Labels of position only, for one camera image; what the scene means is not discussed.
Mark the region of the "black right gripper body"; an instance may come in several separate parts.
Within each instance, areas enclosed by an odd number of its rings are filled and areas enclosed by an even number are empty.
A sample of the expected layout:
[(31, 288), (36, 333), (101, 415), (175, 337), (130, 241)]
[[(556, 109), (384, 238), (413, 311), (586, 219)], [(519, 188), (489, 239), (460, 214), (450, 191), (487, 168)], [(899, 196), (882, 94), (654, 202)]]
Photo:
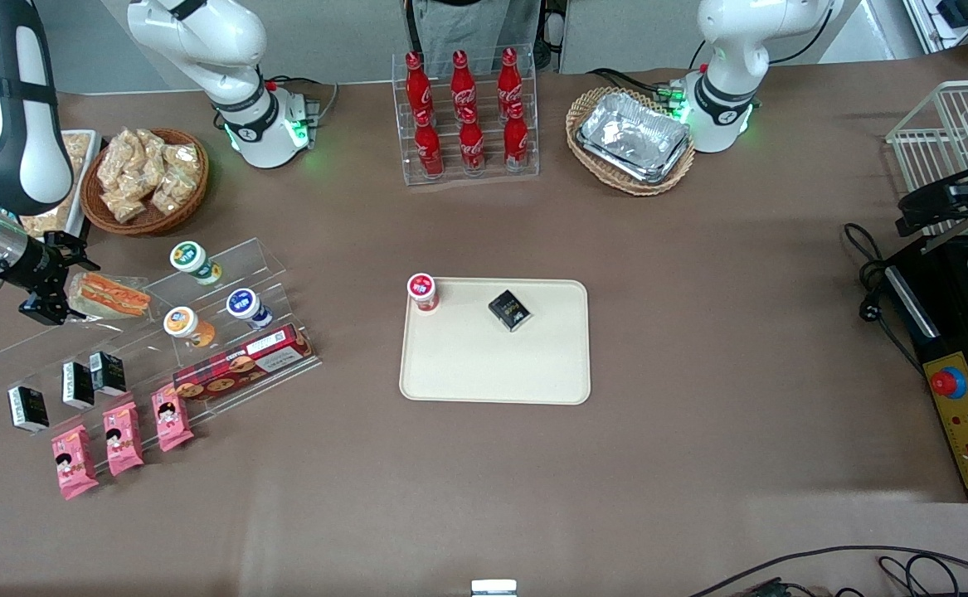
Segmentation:
[(62, 267), (58, 258), (53, 249), (44, 245), (44, 239), (28, 235), (20, 256), (13, 262), (3, 261), (3, 280), (24, 290), (27, 297), (30, 294), (66, 296), (64, 284), (69, 268)]

